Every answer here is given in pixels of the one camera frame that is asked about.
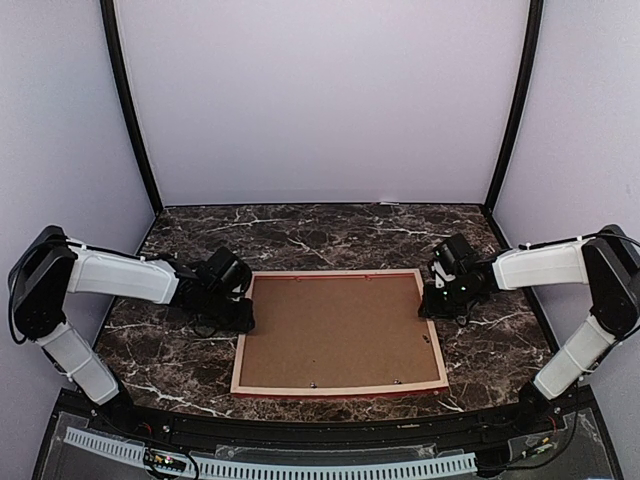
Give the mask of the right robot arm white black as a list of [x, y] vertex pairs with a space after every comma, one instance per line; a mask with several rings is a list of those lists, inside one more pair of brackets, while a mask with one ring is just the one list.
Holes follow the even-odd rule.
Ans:
[[433, 250], [418, 314], [466, 325], [472, 310], [499, 292], [529, 289], [562, 346], [519, 392], [510, 424], [534, 432], [548, 402], [593, 373], [639, 330], [639, 242], [616, 224], [567, 239], [522, 244], [492, 256], [456, 234]]

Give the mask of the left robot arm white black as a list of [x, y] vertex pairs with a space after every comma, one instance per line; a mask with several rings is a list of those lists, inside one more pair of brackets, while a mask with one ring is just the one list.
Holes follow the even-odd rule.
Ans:
[[144, 300], [179, 309], [214, 330], [248, 333], [255, 326], [247, 293], [251, 268], [226, 247], [181, 263], [172, 255], [132, 255], [69, 237], [48, 225], [7, 277], [7, 319], [17, 344], [38, 345], [62, 375], [96, 406], [120, 436], [141, 427], [140, 412], [68, 309], [73, 296]]

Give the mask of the black front rail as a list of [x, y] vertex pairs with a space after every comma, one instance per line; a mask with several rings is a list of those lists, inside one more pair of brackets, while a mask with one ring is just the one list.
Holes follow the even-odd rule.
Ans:
[[364, 422], [271, 422], [231, 420], [136, 407], [134, 433], [160, 446], [212, 452], [218, 447], [330, 449], [433, 444], [439, 450], [502, 449], [520, 435], [558, 434], [566, 425], [553, 412], [514, 420], [508, 405], [470, 413]]

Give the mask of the right black corner post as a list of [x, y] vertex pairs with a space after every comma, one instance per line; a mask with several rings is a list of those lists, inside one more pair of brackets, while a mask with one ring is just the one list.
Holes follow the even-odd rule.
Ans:
[[484, 200], [484, 209], [492, 215], [497, 206], [523, 117], [535, 64], [544, 10], [543, 0], [531, 0], [512, 102], [493, 175]]

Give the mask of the black corner post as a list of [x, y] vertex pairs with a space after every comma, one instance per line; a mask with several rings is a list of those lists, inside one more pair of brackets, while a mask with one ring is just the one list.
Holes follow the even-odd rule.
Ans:
[[112, 76], [130, 145], [147, 199], [154, 215], [158, 216], [164, 210], [164, 205], [152, 172], [151, 163], [133, 101], [116, 17], [116, 4], [112, 0], [100, 0], [99, 4]]
[[531, 0], [512, 102], [493, 175], [484, 200], [484, 209], [492, 215], [497, 206], [523, 117], [535, 64], [544, 10], [543, 0]]

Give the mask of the left black corner post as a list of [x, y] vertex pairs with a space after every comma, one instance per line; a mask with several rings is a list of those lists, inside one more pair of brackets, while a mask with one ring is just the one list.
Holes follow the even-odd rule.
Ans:
[[112, 0], [100, 0], [99, 4], [112, 76], [130, 145], [147, 199], [154, 215], [158, 216], [164, 210], [164, 205], [152, 172], [151, 163], [133, 101], [116, 17], [116, 4]]

